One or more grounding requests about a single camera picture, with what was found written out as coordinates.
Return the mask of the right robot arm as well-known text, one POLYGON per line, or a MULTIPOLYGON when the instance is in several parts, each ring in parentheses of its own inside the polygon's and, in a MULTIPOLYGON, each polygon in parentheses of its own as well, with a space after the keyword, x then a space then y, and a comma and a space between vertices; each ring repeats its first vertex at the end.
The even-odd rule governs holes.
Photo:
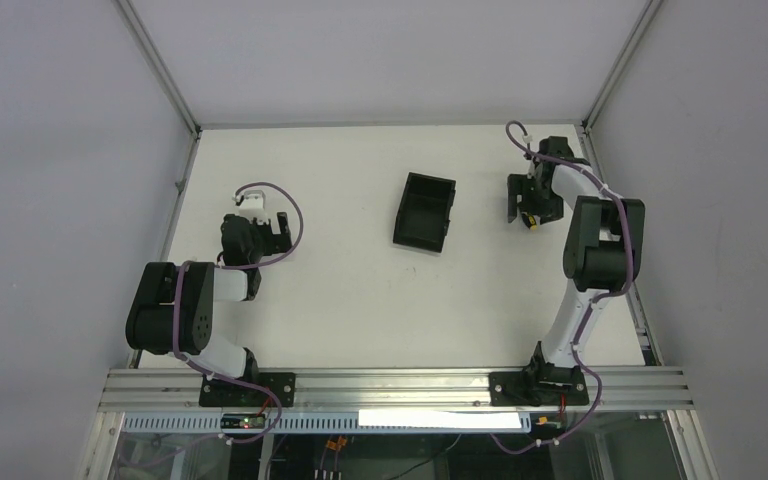
POLYGON ((585 405, 582 348, 609 299, 624 295, 639 274, 646 206, 613 192, 564 137, 541 140, 525 157, 529 172, 507 179, 507 220, 534 230, 572 210, 562 252, 567 287, 529 363, 494 387, 517 405, 585 405))

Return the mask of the black yellow screwdriver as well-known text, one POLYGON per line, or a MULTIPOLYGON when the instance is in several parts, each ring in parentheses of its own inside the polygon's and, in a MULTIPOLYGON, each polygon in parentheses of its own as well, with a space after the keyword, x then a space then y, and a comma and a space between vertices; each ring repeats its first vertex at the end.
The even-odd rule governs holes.
POLYGON ((523 223, 526 225, 526 227, 529 230, 534 231, 539 227, 540 218, 538 216, 533 215, 529 212, 521 212, 520 215, 523 220, 523 223))

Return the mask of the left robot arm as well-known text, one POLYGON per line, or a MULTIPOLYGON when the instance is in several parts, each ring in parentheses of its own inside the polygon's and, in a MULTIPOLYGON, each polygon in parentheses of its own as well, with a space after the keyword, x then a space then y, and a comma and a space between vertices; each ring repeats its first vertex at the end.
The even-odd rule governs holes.
POLYGON ((256 384, 254 353, 214 331, 214 306, 256 298, 262 283, 260 261, 292 247, 285 212, 277 214, 277 225, 274 229, 269 219, 227 214, 220 226, 217 263, 148 263, 126 320, 128 345, 193 362, 206 376, 256 384))

